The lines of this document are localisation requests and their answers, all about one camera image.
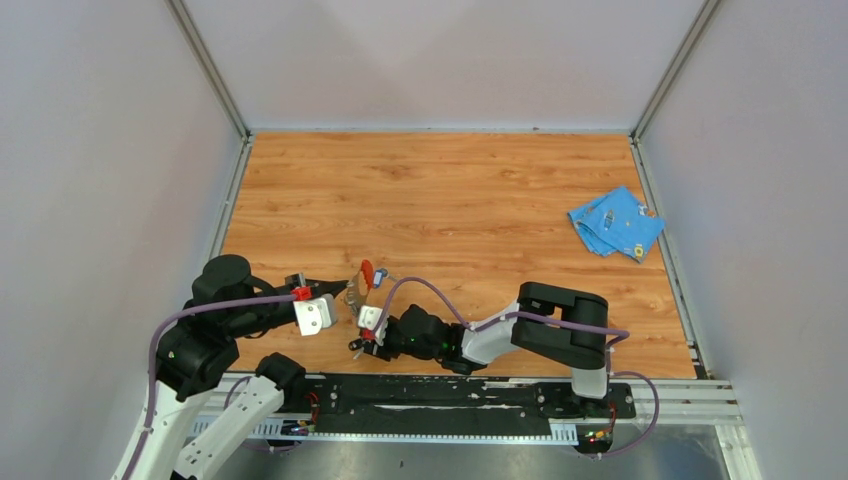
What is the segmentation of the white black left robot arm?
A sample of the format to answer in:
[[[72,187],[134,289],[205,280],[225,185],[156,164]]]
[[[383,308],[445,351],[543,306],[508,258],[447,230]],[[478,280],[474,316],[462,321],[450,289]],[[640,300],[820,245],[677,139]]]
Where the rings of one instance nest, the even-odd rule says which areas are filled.
[[[150,341],[146,401],[114,472],[117,479],[204,479],[215,474],[270,414],[301,407],[320,411],[306,370],[280,353],[264,357],[239,397],[194,440],[196,417],[239,357],[240,338],[259,338],[287,324],[304,336],[337,321],[336,298],[347,280],[301,274],[273,286],[235,254],[210,259],[193,281],[183,310],[160,324]]]

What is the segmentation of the keyring holder with red handle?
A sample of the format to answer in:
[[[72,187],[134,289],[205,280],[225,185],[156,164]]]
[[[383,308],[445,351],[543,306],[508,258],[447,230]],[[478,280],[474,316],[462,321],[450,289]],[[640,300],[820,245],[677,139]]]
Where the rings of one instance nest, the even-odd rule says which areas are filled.
[[[360,310],[366,305],[368,296],[374,287],[375,269],[369,260],[363,260],[359,270],[347,283],[345,291],[345,304],[354,318],[357,318]]]

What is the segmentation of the blue tag key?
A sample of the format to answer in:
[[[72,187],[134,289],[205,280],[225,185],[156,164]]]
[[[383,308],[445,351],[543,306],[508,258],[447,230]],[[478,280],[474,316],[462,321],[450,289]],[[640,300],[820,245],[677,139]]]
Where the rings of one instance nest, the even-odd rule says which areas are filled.
[[[372,283],[373,283],[372,288],[378,289],[382,286],[383,283],[385,283],[387,280],[390,280],[390,279],[391,279],[391,275],[389,274],[387,269],[385,269],[385,268],[376,269],[374,271],[374,274],[373,274],[373,277],[372,277]]]

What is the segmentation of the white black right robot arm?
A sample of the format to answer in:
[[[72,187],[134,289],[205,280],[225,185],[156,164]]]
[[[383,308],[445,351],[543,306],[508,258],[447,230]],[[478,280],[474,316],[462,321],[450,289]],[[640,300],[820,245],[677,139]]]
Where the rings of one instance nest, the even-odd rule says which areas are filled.
[[[538,282],[523,283],[516,300],[476,322],[448,323],[415,304],[398,317],[362,306],[356,317],[360,339],[350,348],[385,361],[401,355],[434,361],[461,375],[526,350],[570,368],[572,406],[592,418],[611,403],[607,338],[614,333],[608,308],[599,295]]]

